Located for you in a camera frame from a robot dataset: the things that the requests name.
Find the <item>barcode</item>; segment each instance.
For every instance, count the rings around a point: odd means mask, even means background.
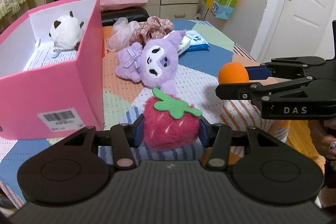
[[[73,119],[75,116],[73,115],[71,110],[68,110],[68,111],[63,111],[63,112],[44,114],[43,117],[48,122],[53,122],[53,121],[61,121],[61,120],[66,120],[66,119]]]

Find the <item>drawer handle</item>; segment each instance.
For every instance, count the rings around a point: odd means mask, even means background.
[[[175,19],[178,19],[178,18],[185,18],[185,14],[183,15],[174,15]]]

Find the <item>white door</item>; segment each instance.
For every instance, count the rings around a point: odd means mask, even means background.
[[[278,57],[314,55],[324,35],[334,3],[335,0],[285,0],[262,62]]]

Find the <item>ribbed gray surface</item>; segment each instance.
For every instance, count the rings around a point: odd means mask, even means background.
[[[239,193],[224,173],[197,161],[142,161],[118,172],[94,198],[66,208],[26,204],[14,224],[324,224],[313,203],[271,207]]]

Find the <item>purple bow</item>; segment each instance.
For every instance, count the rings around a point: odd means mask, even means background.
[[[132,49],[129,47],[127,49],[127,52],[131,56],[132,59],[126,63],[126,65],[124,66],[124,68],[128,69],[133,63],[135,65],[136,69],[140,68],[140,65],[138,63],[137,58],[142,54],[142,50],[138,50],[136,53],[134,53],[134,51],[132,51]]]

